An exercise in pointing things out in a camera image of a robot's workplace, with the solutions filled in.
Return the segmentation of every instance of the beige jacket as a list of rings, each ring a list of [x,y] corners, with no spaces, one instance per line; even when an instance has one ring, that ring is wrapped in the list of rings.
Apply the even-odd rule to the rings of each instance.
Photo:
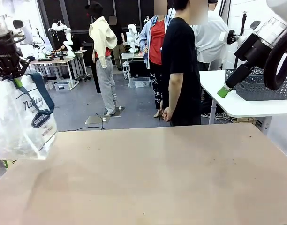
[[[109,48],[110,50],[114,49],[116,47],[117,39],[103,16],[89,26],[89,36],[94,41],[94,52],[98,54],[102,68],[107,68],[105,60],[106,48]]]

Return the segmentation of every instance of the red top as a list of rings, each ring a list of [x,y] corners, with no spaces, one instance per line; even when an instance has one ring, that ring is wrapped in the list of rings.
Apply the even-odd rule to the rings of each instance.
[[[106,48],[106,51],[105,51],[105,57],[107,56],[110,56],[111,55],[111,52],[110,52],[110,49],[109,48]]]
[[[164,20],[156,21],[155,26],[151,30],[151,44],[150,44],[150,60],[152,63],[162,65],[161,62],[161,48],[166,32],[164,29]]]

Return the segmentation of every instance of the denim jacket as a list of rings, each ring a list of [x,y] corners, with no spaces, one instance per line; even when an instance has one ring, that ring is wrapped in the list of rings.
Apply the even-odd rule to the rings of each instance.
[[[147,69],[150,69],[150,51],[146,54],[144,53],[144,49],[146,46],[148,46],[148,49],[150,49],[150,45],[151,45],[151,29],[153,26],[155,26],[156,21],[157,21],[158,16],[155,15],[153,16],[143,27],[142,32],[139,35],[139,45],[141,50],[143,51],[143,58],[144,58],[144,62],[147,65]],[[167,30],[167,27],[169,26],[169,23],[171,21],[172,18],[169,18],[168,15],[165,16],[164,20],[164,27],[165,27],[165,32]]]

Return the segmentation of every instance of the plastic bag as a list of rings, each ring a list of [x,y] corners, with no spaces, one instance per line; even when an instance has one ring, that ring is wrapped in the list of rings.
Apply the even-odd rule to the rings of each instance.
[[[39,73],[21,83],[0,82],[0,160],[43,160],[57,133],[54,103]]]

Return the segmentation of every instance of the desk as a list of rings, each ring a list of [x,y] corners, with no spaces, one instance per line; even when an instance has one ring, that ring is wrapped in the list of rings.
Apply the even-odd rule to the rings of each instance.
[[[79,82],[75,82],[75,80],[78,76],[81,76],[83,73],[82,66],[86,72],[86,66],[84,62],[83,54],[87,50],[82,51],[76,51],[74,58],[67,57],[64,60],[61,60],[60,58],[55,58],[53,61],[32,61],[30,63],[30,66],[34,66],[35,70],[37,72],[41,72],[43,74],[52,74],[52,71],[55,73],[57,79],[54,82],[62,82],[62,81],[69,81],[71,82],[72,88],[77,86]],[[70,64],[73,69],[73,74],[70,71]],[[62,77],[62,69],[67,68],[69,79],[61,79]]]
[[[29,66],[34,67],[35,71],[40,72],[42,74],[54,74],[56,75],[57,79],[54,80],[54,82],[63,82],[63,81],[68,81],[71,83],[72,88],[77,86],[79,82],[74,82],[72,73],[70,71],[70,66],[69,63],[73,65],[74,58],[66,58],[64,60],[61,60],[60,58],[55,58],[53,61],[32,61]],[[69,74],[69,79],[61,79],[62,77],[62,69],[67,68],[68,69],[68,74]]]
[[[268,132],[272,116],[287,115],[287,100],[248,102],[237,95],[235,90],[225,98],[220,97],[217,93],[225,84],[224,70],[200,72],[200,79],[202,87],[213,98],[209,124],[214,123],[217,104],[232,117],[265,117],[262,125],[265,134]]]
[[[121,58],[126,60],[126,62],[127,62],[128,77],[129,77],[129,85],[128,85],[128,87],[130,87],[131,79],[130,79],[130,66],[129,66],[128,60],[132,61],[133,59],[143,59],[144,55],[143,55],[143,53],[122,53],[121,54]]]
[[[287,224],[287,157],[251,124],[57,135],[0,179],[0,224]]]

